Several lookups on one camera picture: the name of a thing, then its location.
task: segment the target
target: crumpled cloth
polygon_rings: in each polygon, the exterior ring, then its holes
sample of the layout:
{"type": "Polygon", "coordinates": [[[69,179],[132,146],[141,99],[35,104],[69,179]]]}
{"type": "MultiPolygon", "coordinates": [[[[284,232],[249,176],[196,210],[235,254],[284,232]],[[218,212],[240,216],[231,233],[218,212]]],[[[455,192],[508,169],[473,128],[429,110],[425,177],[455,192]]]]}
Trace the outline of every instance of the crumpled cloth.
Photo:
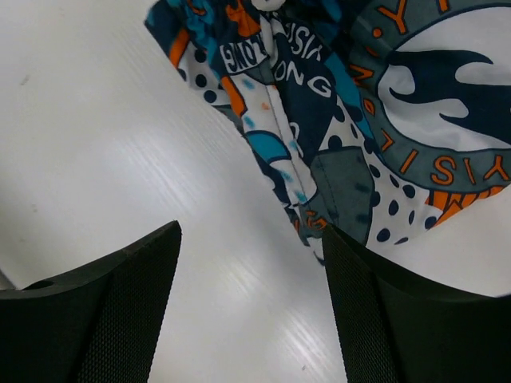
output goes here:
{"type": "Polygon", "coordinates": [[[381,252],[509,184],[509,19],[511,1],[160,0],[145,25],[321,260],[328,223],[381,252]]]}

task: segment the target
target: white surface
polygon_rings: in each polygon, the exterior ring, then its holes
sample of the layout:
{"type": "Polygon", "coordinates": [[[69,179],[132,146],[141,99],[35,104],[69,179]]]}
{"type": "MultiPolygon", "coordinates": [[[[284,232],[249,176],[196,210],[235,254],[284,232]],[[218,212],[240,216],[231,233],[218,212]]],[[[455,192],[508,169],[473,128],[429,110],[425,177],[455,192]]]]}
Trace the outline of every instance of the white surface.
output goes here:
{"type": "MultiPolygon", "coordinates": [[[[26,286],[178,219],[152,382],[345,381],[324,270],[235,129],[145,31],[152,2],[3,0],[0,269],[26,286]]],[[[509,292],[510,200],[478,203],[390,256],[509,292]]]]}

